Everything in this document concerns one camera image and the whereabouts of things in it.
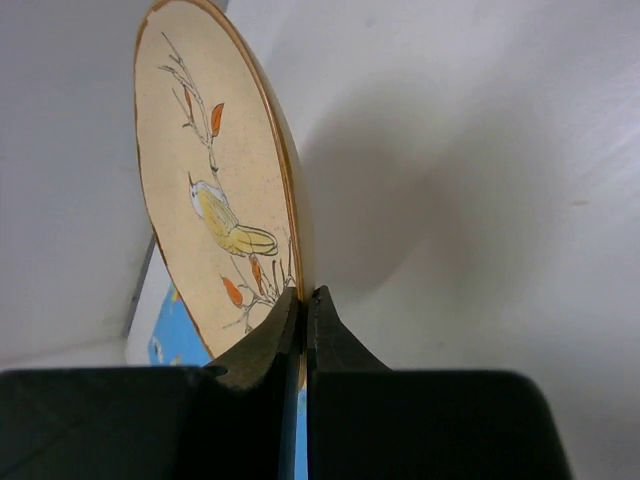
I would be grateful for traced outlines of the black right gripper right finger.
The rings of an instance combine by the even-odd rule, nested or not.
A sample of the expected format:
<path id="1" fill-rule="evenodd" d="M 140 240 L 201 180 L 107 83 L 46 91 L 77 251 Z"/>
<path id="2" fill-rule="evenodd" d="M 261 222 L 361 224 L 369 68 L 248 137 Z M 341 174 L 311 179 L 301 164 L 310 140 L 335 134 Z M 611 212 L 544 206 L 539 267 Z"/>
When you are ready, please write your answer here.
<path id="1" fill-rule="evenodd" d="M 505 370 L 392 370 L 341 321 L 330 291 L 308 305 L 312 479 L 569 479 L 548 403 Z"/>

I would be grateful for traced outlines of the beige bird-pattern plate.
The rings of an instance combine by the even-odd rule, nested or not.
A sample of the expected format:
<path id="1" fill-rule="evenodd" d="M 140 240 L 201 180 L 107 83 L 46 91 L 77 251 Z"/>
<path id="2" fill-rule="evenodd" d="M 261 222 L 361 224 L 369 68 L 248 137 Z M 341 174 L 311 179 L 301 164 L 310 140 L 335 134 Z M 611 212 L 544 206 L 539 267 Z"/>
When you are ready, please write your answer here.
<path id="1" fill-rule="evenodd" d="M 315 287 L 301 163 L 256 56 L 208 1 L 156 1 L 139 27 L 134 116 L 144 202 L 196 331 L 235 390 L 258 384 Z"/>

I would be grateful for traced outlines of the blue space-print cloth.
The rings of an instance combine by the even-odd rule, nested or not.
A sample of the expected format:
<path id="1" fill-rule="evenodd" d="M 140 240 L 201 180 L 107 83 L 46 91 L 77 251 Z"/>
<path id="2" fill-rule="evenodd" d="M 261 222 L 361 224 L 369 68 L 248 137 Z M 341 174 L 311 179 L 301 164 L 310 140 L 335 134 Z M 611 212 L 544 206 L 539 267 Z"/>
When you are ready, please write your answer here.
<path id="1" fill-rule="evenodd" d="M 204 366 L 213 357 L 206 350 L 175 286 L 171 284 L 160 307 L 147 346 L 151 365 Z M 308 479 L 307 390 L 297 397 L 294 478 Z"/>

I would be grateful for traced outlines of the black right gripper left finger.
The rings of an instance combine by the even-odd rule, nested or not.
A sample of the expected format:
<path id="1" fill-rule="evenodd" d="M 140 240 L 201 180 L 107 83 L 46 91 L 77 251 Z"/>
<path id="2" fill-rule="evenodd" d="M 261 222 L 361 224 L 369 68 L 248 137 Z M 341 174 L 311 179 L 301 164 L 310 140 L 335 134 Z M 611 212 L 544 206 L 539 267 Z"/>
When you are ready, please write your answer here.
<path id="1" fill-rule="evenodd" d="M 300 303 L 199 366 L 1 375 L 5 479 L 290 479 Z"/>

